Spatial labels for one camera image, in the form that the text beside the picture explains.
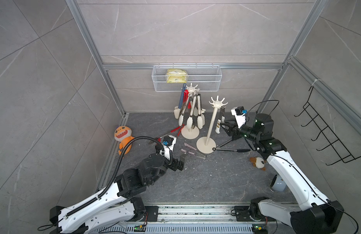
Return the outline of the pink tip small tongs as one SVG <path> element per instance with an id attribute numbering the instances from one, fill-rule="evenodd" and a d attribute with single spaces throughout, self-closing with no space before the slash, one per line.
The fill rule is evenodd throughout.
<path id="1" fill-rule="evenodd" d="M 189 144 L 187 144 L 187 143 L 184 143 L 183 145 L 188 148 L 188 152 L 189 152 L 190 154 L 193 154 L 193 155 L 195 155 L 196 157 L 201 158 L 201 159 L 206 159 L 206 158 L 207 158 L 206 155 L 204 155 L 204 154 L 202 154 L 201 152 L 199 152 L 198 149 L 196 149 L 195 147 L 193 147 L 193 146 L 191 146 L 191 145 L 189 145 Z"/>

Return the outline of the cream tongs yellow dots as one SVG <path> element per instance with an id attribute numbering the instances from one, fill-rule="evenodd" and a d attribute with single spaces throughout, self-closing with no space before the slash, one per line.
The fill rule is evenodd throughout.
<path id="1" fill-rule="evenodd" d="M 222 108 L 220 109 L 219 118 L 218 118 L 218 120 L 217 120 L 217 124 L 216 124 L 216 128 L 215 128 L 215 132 L 216 132 L 217 134 L 220 134 L 220 131 L 221 131 L 221 123 L 224 123 L 224 119 L 225 119 L 224 113 L 225 113 L 225 107 L 222 107 Z"/>

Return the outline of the wide cream handle tongs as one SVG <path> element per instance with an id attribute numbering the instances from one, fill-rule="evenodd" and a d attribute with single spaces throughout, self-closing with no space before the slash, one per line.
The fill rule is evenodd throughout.
<path id="1" fill-rule="evenodd" d="M 202 129 L 203 126 L 205 125 L 205 117 L 203 115 L 205 111 L 202 108 L 201 94 L 198 94 L 197 103 L 198 103 L 197 127 L 199 129 Z"/>

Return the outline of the blue handle cream tongs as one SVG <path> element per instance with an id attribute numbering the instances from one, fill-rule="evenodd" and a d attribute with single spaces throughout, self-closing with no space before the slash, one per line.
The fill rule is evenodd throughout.
<path id="1" fill-rule="evenodd" d="M 180 94 L 180 99 L 179 99 L 179 104 L 175 107 L 174 109 L 174 116 L 175 118 L 178 120 L 180 117 L 180 111 L 182 108 L 182 104 L 183 104 L 183 97 L 184 97 L 184 92 L 186 90 L 186 83 L 183 84 L 182 86 L 182 90 L 181 90 L 181 94 Z"/>

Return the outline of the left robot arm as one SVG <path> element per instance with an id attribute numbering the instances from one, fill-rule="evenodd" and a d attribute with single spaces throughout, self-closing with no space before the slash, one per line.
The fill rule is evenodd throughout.
<path id="1" fill-rule="evenodd" d="M 155 153 L 119 175 L 118 170 L 126 151 L 133 142 L 141 139 L 156 143 Z M 106 187 L 77 204 L 53 207 L 50 210 L 50 224 L 40 226 L 37 230 L 51 229 L 53 234 L 89 234 L 108 224 L 140 220 L 146 208 L 138 195 L 145 192 L 168 169 L 184 169 L 184 159 L 173 157 L 176 141 L 177 138 L 172 135 L 164 136 L 162 141 L 149 136 L 130 140 L 122 149 Z"/>

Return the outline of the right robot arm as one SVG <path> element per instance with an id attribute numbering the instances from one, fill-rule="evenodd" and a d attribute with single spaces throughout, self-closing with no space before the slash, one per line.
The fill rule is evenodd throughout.
<path id="1" fill-rule="evenodd" d="M 296 204 L 275 202 L 268 197 L 251 200 L 250 218 L 260 221 L 273 218 L 293 228 L 297 234 L 333 234 L 343 215 L 347 214 L 336 200 L 323 194 L 292 159 L 282 142 L 273 137 L 274 121 L 270 115 L 257 113 L 249 126 L 249 112 L 238 106 L 231 109 L 232 118 L 226 119 L 220 111 L 219 126 L 232 141 L 244 139 L 257 158 L 271 165 L 295 197 Z"/>

